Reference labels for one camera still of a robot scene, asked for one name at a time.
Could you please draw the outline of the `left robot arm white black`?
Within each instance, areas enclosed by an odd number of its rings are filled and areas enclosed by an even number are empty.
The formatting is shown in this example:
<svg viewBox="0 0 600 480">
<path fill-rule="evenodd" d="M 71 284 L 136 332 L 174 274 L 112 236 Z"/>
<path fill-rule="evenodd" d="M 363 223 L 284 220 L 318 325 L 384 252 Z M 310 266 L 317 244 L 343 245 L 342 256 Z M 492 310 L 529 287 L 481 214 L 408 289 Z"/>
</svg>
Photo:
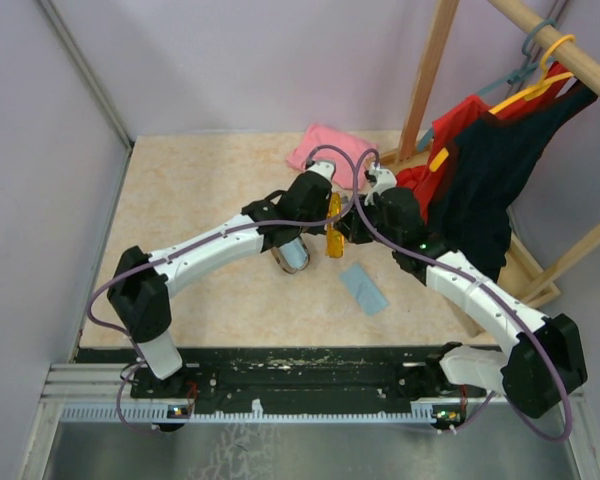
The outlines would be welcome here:
<svg viewBox="0 0 600 480">
<path fill-rule="evenodd" d="M 178 245 L 121 256 L 107 299 L 150 368 L 164 395 L 181 394 L 188 373 L 169 328 L 170 300 L 196 280 L 234 261 L 270 251 L 278 266 L 294 274 L 309 264 L 301 234 L 324 231 L 334 165 L 318 162 L 288 190 L 251 202 L 219 227 Z"/>
</svg>

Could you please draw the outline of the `light blue cloth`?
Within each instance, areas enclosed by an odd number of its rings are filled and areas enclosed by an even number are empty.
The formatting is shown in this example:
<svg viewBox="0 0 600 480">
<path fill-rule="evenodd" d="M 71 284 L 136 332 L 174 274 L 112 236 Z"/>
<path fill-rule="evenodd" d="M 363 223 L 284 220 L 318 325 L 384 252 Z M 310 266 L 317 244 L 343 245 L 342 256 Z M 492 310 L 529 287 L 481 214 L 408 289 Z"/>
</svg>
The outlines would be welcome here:
<svg viewBox="0 0 600 480">
<path fill-rule="evenodd" d="M 301 237 L 286 243 L 279 250 L 291 269 L 303 270 L 309 263 L 310 255 Z"/>
<path fill-rule="evenodd" d="M 340 280 L 366 315 L 376 315 L 389 306 L 384 294 L 360 264 L 355 263 L 342 272 Z"/>
</svg>

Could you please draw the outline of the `orange sunglasses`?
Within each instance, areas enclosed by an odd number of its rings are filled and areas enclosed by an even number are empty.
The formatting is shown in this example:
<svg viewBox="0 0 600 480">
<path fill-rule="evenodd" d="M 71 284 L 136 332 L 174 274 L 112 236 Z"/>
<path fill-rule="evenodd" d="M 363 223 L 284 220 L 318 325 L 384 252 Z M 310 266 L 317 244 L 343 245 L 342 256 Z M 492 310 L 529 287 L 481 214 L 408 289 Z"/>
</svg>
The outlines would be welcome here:
<svg viewBox="0 0 600 480">
<path fill-rule="evenodd" d="M 342 211 L 342 198 L 338 192 L 334 192 L 331 196 L 329 208 L 328 208 L 328 217 L 335 217 L 339 215 Z M 326 248 L 325 254 L 329 258 L 339 259 L 344 255 L 344 245 L 345 239 L 344 236 L 335 229 L 333 223 L 329 223 L 326 225 Z"/>
</svg>

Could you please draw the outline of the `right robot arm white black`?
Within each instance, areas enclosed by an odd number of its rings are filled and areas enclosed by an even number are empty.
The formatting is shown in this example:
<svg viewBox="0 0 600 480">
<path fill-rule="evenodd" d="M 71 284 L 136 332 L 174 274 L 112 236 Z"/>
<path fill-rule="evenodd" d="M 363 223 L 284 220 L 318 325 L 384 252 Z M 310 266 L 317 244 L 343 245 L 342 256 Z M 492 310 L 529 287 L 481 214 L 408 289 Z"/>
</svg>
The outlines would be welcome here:
<svg viewBox="0 0 600 480">
<path fill-rule="evenodd" d="M 588 379 L 579 329 L 567 315 L 549 317 L 502 290 L 443 237 L 430 232 L 410 191 L 359 194 L 335 228 L 353 244 L 373 241 L 400 268 L 444 296 L 496 342 L 483 350 L 449 342 L 426 361 L 427 384 L 450 395 L 460 385 L 505 396 L 538 419 Z"/>
</svg>

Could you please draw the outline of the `brown striped glasses case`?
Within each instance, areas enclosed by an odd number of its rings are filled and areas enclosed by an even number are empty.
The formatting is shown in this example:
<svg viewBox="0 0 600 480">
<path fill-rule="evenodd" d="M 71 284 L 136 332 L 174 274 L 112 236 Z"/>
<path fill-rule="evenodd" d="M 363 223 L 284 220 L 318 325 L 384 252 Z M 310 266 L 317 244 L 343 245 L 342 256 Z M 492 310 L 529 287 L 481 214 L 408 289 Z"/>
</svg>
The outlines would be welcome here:
<svg viewBox="0 0 600 480">
<path fill-rule="evenodd" d="M 273 247 L 271 253 L 278 266 L 287 274 L 304 270 L 310 262 L 309 250 L 301 237 L 281 247 Z"/>
</svg>

